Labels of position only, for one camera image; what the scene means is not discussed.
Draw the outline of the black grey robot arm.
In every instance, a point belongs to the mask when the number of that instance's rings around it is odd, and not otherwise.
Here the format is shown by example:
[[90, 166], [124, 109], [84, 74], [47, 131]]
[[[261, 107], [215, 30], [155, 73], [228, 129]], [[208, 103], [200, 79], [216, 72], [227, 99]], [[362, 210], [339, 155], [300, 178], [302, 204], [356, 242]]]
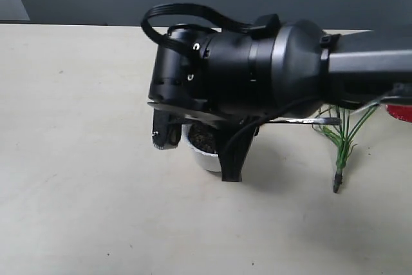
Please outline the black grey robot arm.
[[184, 124], [204, 124], [226, 182], [241, 180], [252, 139], [270, 120], [309, 117], [322, 104], [411, 104], [408, 25], [328, 35], [298, 21], [257, 37], [179, 24], [166, 37], [196, 59], [159, 45], [149, 88], [153, 144], [175, 148]]

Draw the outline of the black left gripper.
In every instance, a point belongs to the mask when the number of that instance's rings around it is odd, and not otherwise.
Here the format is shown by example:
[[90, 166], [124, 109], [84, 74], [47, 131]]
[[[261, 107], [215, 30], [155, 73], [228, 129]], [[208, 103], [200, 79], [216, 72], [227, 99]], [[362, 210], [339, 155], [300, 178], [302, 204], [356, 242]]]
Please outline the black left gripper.
[[258, 130], [258, 38], [218, 32], [194, 24], [167, 29], [164, 40], [183, 44], [188, 54], [159, 44], [148, 104], [153, 110], [152, 142], [159, 150], [177, 148], [176, 117], [199, 120], [220, 131], [221, 180], [241, 182], [241, 170]]

